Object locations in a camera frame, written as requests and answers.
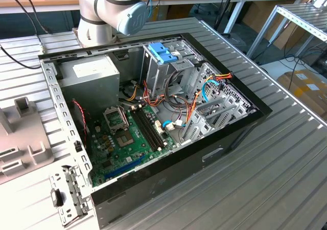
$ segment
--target blue wire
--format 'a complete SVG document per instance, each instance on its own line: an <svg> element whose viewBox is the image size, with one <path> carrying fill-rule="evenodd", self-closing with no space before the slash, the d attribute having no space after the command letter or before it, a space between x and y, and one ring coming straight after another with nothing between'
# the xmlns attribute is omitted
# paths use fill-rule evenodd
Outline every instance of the blue wire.
<svg viewBox="0 0 327 230"><path fill-rule="evenodd" d="M152 14L152 0L149 0L150 1L150 14L149 14L149 16L148 16L148 18L151 16L151 14Z"/></svg>
<svg viewBox="0 0 327 230"><path fill-rule="evenodd" d="M170 123L172 123L172 121L170 121L170 120L165 121L165 122L162 124L163 128L165 128L165 126L166 126L167 124L170 124Z"/></svg>
<svg viewBox="0 0 327 230"><path fill-rule="evenodd" d="M214 83L215 85L219 85L219 83L218 83L217 81L215 81L215 80L208 80L208 81L206 81L206 82L204 83L204 85L202 86L202 96L203 96L203 98L204 98L204 100L205 100L206 102L209 101L208 98L207 98L207 96L206 96L206 94L205 94L205 85L206 85L207 83Z"/></svg>

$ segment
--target chip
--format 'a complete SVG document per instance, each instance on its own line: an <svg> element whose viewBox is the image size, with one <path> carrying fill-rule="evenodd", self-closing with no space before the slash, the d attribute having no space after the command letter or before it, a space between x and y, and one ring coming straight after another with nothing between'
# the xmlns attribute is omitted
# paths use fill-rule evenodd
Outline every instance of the chip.
<svg viewBox="0 0 327 230"><path fill-rule="evenodd" d="M112 165L112 163L110 162L110 160L104 161L102 163L102 166L103 166L104 169L108 168L111 165Z"/></svg>
<svg viewBox="0 0 327 230"><path fill-rule="evenodd" d="M120 147L134 143L134 139L128 130L117 133L115 137Z"/></svg>

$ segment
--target ram slot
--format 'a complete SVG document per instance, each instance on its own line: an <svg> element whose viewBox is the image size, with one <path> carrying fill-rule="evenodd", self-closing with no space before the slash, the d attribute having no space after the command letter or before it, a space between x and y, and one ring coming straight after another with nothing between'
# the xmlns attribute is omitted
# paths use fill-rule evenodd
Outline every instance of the ram slot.
<svg viewBox="0 0 327 230"><path fill-rule="evenodd" d="M164 143L162 142L160 136L152 127L152 125L150 124L149 120L147 119L146 115L142 110L131 112L131 116L133 117L141 133L149 143L152 151L155 152L158 150L159 147L160 148L164 147Z"/></svg>

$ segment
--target aluminum table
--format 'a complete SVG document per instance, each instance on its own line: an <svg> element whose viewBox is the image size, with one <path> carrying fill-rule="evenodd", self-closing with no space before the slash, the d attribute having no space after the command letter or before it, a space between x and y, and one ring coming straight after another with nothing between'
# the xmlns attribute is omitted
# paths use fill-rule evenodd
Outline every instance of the aluminum table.
<svg viewBox="0 0 327 230"><path fill-rule="evenodd" d="M130 38L180 32L191 33L273 113L235 151L107 229L320 229L327 221L327 124L202 21L187 18L148 23ZM49 53L79 47L73 33L45 35L41 40ZM38 65L35 37L0 43L15 58ZM43 74L20 67L1 52L0 65L0 107L12 105L13 99L21 96L35 101L56 158L54 163L0 186L2 226L61 229L48 174L72 157ZM90 211L70 229L98 229L94 213Z"/></svg>
<svg viewBox="0 0 327 230"><path fill-rule="evenodd" d="M273 42L273 40L279 35L288 20L302 27L311 34L311 36L302 45L295 56L299 56L314 37L317 37L322 41L327 40L326 10L317 9L311 4L276 5L268 17L266 23L262 27L261 31L259 32L258 36L256 37L255 41L253 42L251 48L249 49L247 57L251 58L251 56L254 54L259 43L266 34L270 25L273 23L277 14L282 15L284 19L276 29L275 33L272 35L270 42Z"/></svg>

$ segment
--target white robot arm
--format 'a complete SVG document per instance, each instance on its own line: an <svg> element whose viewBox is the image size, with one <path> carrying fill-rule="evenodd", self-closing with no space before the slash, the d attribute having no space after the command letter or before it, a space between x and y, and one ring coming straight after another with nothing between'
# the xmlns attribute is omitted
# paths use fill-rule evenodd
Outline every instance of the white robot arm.
<svg viewBox="0 0 327 230"><path fill-rule="evenodd" d="M138 32L148 17L141 0L79 0L78 38L85 47L112 42L112 28L125 35Z"/></svg>

